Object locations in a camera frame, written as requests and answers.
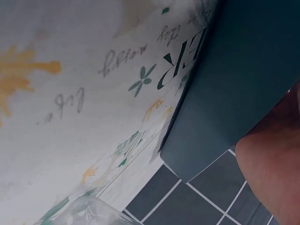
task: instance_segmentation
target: plastic container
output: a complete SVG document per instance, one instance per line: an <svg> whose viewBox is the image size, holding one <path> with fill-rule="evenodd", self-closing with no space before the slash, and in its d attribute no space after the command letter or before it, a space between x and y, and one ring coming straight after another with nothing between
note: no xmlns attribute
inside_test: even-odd
<svg viewBox="0 0 300 225"><path fill-rule="evenodd" d="M96 197L82 197L58 215L52 225L141 225Z"/></svg>

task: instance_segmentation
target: yellow paint splash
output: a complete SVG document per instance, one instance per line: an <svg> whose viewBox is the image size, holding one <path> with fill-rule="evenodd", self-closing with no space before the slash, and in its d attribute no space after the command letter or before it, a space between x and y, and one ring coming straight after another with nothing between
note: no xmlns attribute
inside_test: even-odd
<svg viewBox="0 0 300 225"><path fill-rule="evenodd" d="M12 46L3 55L0 55L0 112L3 111L6 117L11 116L8 107L8 97L17 90L34 92L30 87L30 80L26 78L33 70L43 70L51 74L61 71L59 61L34 62L35 51L26 49L16 52L17 46Z"/></svg>
<svg viewBox="0 0 300 225"><path fill-rule="evenodd" d="M13 225L13 224L14 224L14 222L15 222L15 221L17 221L17 220L19 220L19 219L13 219L13 220L10 222L10 225Z"/></svg>
<svg viewBox="0 0 300 225"><path fill-rule="evenodd" d="M124 17L120 30L114 35L117 38L128 31L136 28L152 14L157 7L151 0L122 0Z"/></svg>
<svg viewBox="0 0 300 225"><path fill-rule="evenodd" d="M142 122L148 121L148 120L150 119L150 116L151 116L151 114L152 114L152 111L153 111L154 107L158 109L158 108L162 105L163 102L164 102L164 100L162 100L161 98L159 98L158 100L156 100L156 101L150 106L150 108L147 109L146 114L145 114L145 116L144 116Z"/></svg>
<svg viewBox="0 0 300 225"><path fill-rule="evenodd" d="M99 167L93 169L93 167L90 167L89 169L87 169L84 174L82 175L82 180L81 183L85 184L86 180L91 177L91 176L95 176L96 175L96 171Z"/></svg>
<svg viewBox="0 0 300 225"><path fill-rule="evenodd" d="M163 115L163 118L165 119L172 111L173 111L173 107L172 106L168 107Z"/></svg>

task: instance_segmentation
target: floral pattern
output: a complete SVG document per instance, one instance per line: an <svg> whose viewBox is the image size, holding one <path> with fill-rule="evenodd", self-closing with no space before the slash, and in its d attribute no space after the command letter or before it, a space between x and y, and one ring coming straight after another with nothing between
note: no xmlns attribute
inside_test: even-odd
<svg viewBox="0 0 300 225"><path fill-rule="evenodd" d="M133 89L136 88L135 91L135 97L140 93L140 90L142 88L143 84L150 84L151 83L151 79L148 78L148 76L152 73L152 71L154 70L154 68L156 67L156 64L154 64L149 71L146 73L146 68L142 67L141 71L140 71L140 80L138 82L135 82L129 89L128 91L131 91Z"/></svg>

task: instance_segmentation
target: human hand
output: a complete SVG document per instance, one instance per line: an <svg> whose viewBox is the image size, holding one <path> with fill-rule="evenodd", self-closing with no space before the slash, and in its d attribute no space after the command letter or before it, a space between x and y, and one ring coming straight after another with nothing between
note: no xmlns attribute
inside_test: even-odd
<svg viewBox="0 0 300 225"><path fill-rule="evenodd" d="M257 198L281 225L300 225L300 82L236 145Z"/></svg>

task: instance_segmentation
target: tiled floor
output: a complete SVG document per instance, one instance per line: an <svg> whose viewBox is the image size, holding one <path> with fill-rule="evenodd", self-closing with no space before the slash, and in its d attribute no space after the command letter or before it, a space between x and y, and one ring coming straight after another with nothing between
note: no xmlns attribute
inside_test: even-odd
<svg viewBox="0 0 300 225"><path fill-rule="evenodd" d="M188 184L163 165L123 212L145 225L278 225L252 193L233 150Z"/></svg>

